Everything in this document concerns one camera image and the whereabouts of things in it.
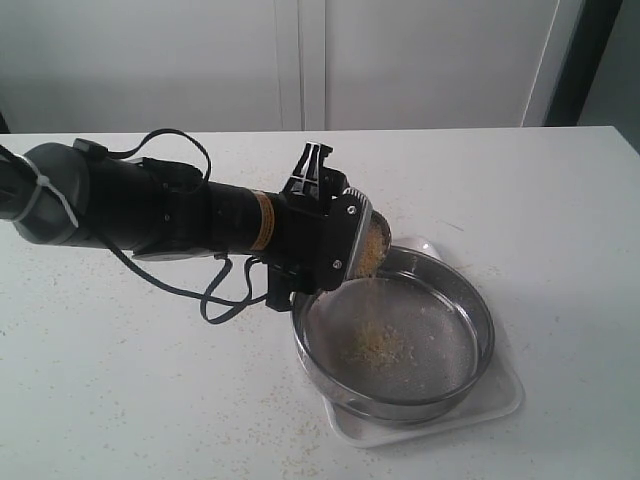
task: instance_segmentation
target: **white wall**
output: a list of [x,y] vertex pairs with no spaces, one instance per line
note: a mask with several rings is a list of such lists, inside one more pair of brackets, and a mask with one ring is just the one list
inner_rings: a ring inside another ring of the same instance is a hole
[[580,116],[614,125],[640,151],[640,2],[625,0]]
[[278,130],[273,2],[20,0],[0,10],[14,132]]
[[4,3],[19,133],[539,125],[581,0]]
[[545,48],[557,58],[537,98],[551,96],[580,3],[328,0],[327,126],[520,126]]

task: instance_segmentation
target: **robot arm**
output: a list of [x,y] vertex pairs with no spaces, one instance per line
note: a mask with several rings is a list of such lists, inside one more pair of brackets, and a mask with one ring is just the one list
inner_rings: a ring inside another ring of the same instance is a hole
[[[108,239],[140,260],[251,255],[268,266],[266,304],[277,311],[291,308],[292,292],[333,290],[354,276],[372,207],[324,166],[330,147],[308,143],[279,193],[208,182],[209,170],[203,179],[183,163],[123,160],[136,151],[77,139],[39,145],[16,161],[2,149],[0,219],[32,243],[104,248]],[[35,171],[73,205],[77,227],[54,195],[34,194]]]

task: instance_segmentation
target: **white cable tie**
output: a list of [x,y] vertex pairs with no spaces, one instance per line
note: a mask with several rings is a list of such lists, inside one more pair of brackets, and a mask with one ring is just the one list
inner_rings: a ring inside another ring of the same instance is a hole
[[42,194],[42,188],[44,187],[44,188],[48,188],[56,197],[60,199],[60,203],[62,203],[62,207],[64,208],[64,211],[69,216],[69,220],[71,220],[71,223],[73,224],[74,227],[78,228],[79,227],[78,219],[73,213],[73,209],[71,208],[71,204],[67,200],[67,197],[65,197],[64,194],[51,183],[51,180],[49,179],[49,177],[47,177],[46,175],[42,175],[40,170],[38,170],[38,167],[31,160],[29,160],[27,157],[24,157],[22,155],[16,155],[16,156],[21,158],[24,161],[24,163],[26,163],[29,166],[29,168],[33,170],[33,173],[36,174],[36,187],[33,189],[33,192],[31,192],[31,197],[29,198],[27,205],[24,207],[24,210],[22,210],[22,212],[12,220],[12,222],[19,222],[20,220],[23,220],[27,215],[29,215],[31,210],[33,210],[33,207],[35,206],[36,202],[40,198],[40,195]]

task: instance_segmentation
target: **cabinet door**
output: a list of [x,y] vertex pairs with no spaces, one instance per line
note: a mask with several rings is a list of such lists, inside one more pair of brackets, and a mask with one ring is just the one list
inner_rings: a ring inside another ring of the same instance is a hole
[[297,25],[276,29],[297,10],[274,11],[290,3],[5,2],[0,110],[16,133],[299,128]]
[[542,123],[580,4],[327,0],[326,126]]

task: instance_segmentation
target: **table surface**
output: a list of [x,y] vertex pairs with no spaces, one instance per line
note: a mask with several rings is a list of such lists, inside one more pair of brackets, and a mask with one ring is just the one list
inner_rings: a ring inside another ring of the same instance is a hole
[[[84,137],[127,149],[134,134]],[[73,135],[14,135],[16,152]],[[640,158],[613,128],[198,134],[212,179],[279,191],[306,140],[396,236],[483,294],[527,392],[501,420],[374,450],[333,435],[289,317],[209,326],[109,253],[0,225],[0,477],[629,479],[640,471]],[[202,162],[179,138],[145,155]],[[203,290],[212,259],[147,266]],[[241,296],[234,278],[225,290]]]

